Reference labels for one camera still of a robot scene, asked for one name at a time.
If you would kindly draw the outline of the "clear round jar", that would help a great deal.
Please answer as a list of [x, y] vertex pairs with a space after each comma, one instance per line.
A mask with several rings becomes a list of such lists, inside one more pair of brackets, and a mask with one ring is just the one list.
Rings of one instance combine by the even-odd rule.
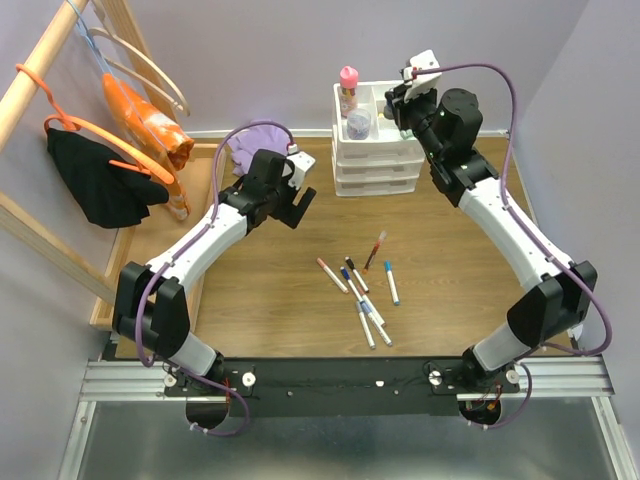
[[351, 110], [346, 117], [346, 132], [350, 140], [366, 140], [371, 130], [371, 115], [361, 108]]

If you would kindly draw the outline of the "white plastic drawer organizer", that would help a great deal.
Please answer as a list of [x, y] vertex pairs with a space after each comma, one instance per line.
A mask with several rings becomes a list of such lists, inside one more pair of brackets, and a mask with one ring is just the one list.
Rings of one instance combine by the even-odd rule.
[[415, 191], [424, 164], [423, 150], [417, 140], [402, 137], [394, 122], [383, 115], [385, 92], [395, 85], [394, 81], [358, 84], [358, 107], [370, 116], [369, 134], [363, 140], [348, 137], [347, 119], [339, 109], [340, 87], [333, 85], [332, 167], [337, 196], [383, 196]]

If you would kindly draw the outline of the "pink cap crayon bottle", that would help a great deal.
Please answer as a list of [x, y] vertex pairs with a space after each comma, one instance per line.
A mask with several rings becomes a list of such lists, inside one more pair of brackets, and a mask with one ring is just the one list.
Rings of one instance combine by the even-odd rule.
[[343, 118], [357, 107], [357, 86], [359, 72], [351, 66], [344, 66], [339, 74], [339, 104]]

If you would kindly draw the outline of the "light blue acrylic marker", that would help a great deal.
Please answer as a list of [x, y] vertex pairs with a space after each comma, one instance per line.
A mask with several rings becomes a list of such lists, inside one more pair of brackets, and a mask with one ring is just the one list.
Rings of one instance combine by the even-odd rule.
[[389, 289], [390, 289], [392, 303], [393, 303], [394, 306], [399, 306], [400, 305], [400, 298], [399, 298], [399, 294], [398, 294], [395, 278], [394, 278], [394, 275], [393, 275], [391, 262], [386, 260], [384, 262], [384, 268], [385, 268], [385, 273], [386, 273], [386, 276], [387, 276], [387, 281], [388, 281], [388, 285], [389, 285]]

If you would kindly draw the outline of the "grey blue cap glue bottle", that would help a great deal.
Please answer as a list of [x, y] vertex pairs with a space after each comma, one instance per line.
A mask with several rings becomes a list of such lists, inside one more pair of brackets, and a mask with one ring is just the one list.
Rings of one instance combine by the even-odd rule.
[[382, 115], [384, 116], [385, 119], [394, 121], [395, 120], [394, 107], [391, 104], [387, 103], [383, 108]]

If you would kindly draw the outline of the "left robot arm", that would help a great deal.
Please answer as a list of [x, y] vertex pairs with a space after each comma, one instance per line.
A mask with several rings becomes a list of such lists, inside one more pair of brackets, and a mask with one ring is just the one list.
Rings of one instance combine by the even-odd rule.
[[315, 164], [297, 148], [288, 155], [258, 150], [248, 173], [225, 188], [169, 250], [144, 265], [129, 262], [121, 270], [113, 330], [188, 371], [187, 382], [197, 393], [214, 393], [221, 385], [224, 357], [192, 333], [187, 296], [227, 249], [267, 218], [290, 228], [299, 225], [316, 195], [303, 185]]

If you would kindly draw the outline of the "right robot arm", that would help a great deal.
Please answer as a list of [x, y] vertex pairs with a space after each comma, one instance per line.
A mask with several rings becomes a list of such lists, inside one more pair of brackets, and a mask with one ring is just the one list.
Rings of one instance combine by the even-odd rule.
[[502, 191], [498, 171], [475, 147], [483, 120], [475, 94], [430, 88], [411, 96], [401, 84], [385, 101], [385, 117], [422, 147], [434, 185], [492, 240], [524, 290], [505, 322], [468, 348], [454, 370], [456, 385], [480, 392], [507, 364], [584, 320], [597, 272], [557, 248]]

